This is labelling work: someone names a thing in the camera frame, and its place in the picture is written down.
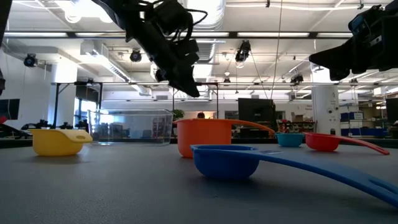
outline white column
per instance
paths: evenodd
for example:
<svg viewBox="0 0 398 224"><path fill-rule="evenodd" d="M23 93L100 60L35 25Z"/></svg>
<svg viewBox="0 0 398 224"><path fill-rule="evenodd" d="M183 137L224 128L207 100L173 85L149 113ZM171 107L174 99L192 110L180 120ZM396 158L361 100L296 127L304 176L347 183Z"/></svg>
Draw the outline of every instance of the white column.
<svg viewBox="0 0 398 224"><path fill-rule="evenodd" d="M315 83L331 82L329 70L313 70L312 81ZM317 133L341 135L340 111L337 86L315 86L312 88L314 121Z"/></svg>
<svg viewBox="0 0 398 224"><path fill-rule="evenodd" d="M77 80L77 65L70 61L59 62L56 65L52 65L52 82L56 83L71 83ZM53 123L54 109L55 109L55 94L56 86L51 86L50 90L50 104L49 104L49 116L48 121L50 124ZM73 124L73 116L75 109L75 97L76 97L76 86L69 85L66 87L58 96L58 113L57 113L57 126L60 126L64 122Z"/></svg>

